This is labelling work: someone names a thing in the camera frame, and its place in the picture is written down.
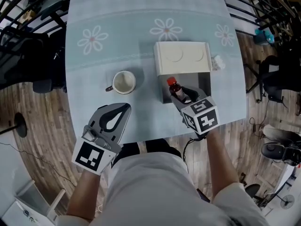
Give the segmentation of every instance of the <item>coffee cup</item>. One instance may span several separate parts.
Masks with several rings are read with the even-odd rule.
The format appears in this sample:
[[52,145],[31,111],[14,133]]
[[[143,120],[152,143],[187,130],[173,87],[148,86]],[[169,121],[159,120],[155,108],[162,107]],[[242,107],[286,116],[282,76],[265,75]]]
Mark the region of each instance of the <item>coffee cup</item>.
[[131,93],[136,87],[136,77],[127,70],[119,71],[114,75],[112,85],[105,89],[105,91],[114,90],[119,94],[126,95]]

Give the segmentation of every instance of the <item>table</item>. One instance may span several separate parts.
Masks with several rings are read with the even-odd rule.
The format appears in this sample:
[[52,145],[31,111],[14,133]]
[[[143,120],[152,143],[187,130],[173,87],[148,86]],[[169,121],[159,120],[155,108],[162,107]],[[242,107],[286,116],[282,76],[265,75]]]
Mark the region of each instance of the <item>table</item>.
[[295,167],[291,165],[288,164],[285,165],[285,167],[282,169],[282,173],[272,193],[278,192],[278,190],[283,186],[283,184],[286,183],[286,181],[291,177],[294,168]]
[[[173,104],[162,104],[153,46],[158,40],[208,42],[226,64],[210,74],[221,124],[246,116],[238,40],[224,0],[71,0],[66,32],[66,80],[72,123],[81,136],[94,111],[111,103],[132,107],[120,143],[190,133]],[[129,95],[105,92],[114,74],[137,78]]]

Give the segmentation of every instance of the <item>red bottle cap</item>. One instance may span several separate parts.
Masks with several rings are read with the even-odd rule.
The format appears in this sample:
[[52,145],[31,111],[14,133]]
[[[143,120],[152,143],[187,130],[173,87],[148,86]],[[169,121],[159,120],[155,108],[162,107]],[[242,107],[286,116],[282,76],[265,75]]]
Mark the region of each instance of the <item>red bottle cap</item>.
[[169,77],[169,78],[167,79],[167,83],[168,83],[168,85],[173,85],[173,84],[176,84],[177,81],[175,80],[174,77]]

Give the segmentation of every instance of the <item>black cable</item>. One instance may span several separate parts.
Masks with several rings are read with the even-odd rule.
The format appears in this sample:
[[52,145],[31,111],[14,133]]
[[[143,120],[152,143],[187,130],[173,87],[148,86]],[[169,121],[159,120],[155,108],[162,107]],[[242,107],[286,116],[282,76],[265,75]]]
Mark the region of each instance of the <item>black cable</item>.
[[203,139],[203,138],[196,138],[196,139],[189,138],[189,141],[186,143],[186,146],[184,147],[184,150],[183,150],[183,161],[184,161],[185,164],[186,164],[188,173],[189,173],[189,170],[188,170],[188,165],[187,165],[187,163],[186,163],[186,156],[185,156],[186,148],[187,148],[187,146],[188,146],[190,143],[192,143],[192,142],[194,142],[194,141],[201,141],[202,139]]
[[250,123],[251,125],[253,125],[253,126],[258,126],[258,125],[259,125],[259,128],[260,128],[260,126],[263,124],[263,122],[265,121],[265,119],[266,119],[266,117],[267,117],[267,114],[268,114],[268,105],[269,105],[269,100],[268,100],[268,102],[267,102],[267,106],[266,106],[266,109],[265,109],[265,114],[264,114],[264,118],[263,118],[262,122],[261,122],[260,124],[255,124],[255,118],[254,118],[254,117],[251,117],[250,120],[249,120],[249,123]]
[[258,125],[260,125],[260,126],[261,126],[261,125],[263,124],[263,122],[265,121],[265,119],[266,119],[266,117],[267,117],[267,113],[268,113],[268,104],[269,104],[269,100],[268,100],[268,102],[267,102],[267,106],[266,106],[266,109],[265,109],[265,114],[264,114],[263,121],[262,121],[260,124],[255,124],[255,118],[254,118],[254,117],[251,117],[250,120],[249,120],[249,123],[250,123],[251,125],[253,125],[253,126],[258,126]]
[[67,181],[71,182],[72,185],[75,187],[75,185],[73,184],[73,182],[72,182],[70,179],[68,179],[68,178],[62,176],[61,174],[59,174],[59,173],[57,172],[57,170],[55,169],[54,165],[52,165],[51,163],[45,161],[45,160],[44,160],[44,157],[42,157],[42,156],[41,156],[41,157],[36,157],[34,154],[29,153],[29,152],[27,152],[27,151],[25,151],[25,150],[19,151],[18,149],[14,148],[11,144],[5,144],[5,143],[2,143],[2,142],[0,142],[0,144],[2,144],[2,145],[9,145],[9,146],[11,146],[14,150],[16,150],[17,152],[20,152],[20,153],[26,153],[26,154],[28,154],[28,155],[30,155],[30,156],[33,156],[34,158],[36,158],[36,159],[38,159],[38,160],[41,160],[42,162],[48,164],[48,165],[49,165],[50,167],[52,167],[52,169],[57,173],[57,175],[59,175],[60,177],[66,179]]

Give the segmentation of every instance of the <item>sauce bottle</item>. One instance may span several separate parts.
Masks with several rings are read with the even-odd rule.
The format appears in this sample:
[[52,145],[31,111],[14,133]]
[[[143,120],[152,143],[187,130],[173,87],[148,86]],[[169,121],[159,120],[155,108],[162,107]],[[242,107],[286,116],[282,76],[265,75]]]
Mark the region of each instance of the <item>sauce bottle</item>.
[[167,79],[167,83],[169,85],[169,92],[178,97],[181,101],[185,102],[185,94],[179,84],[177,84],[177,81],[175,80],[174,77],[169,77]]

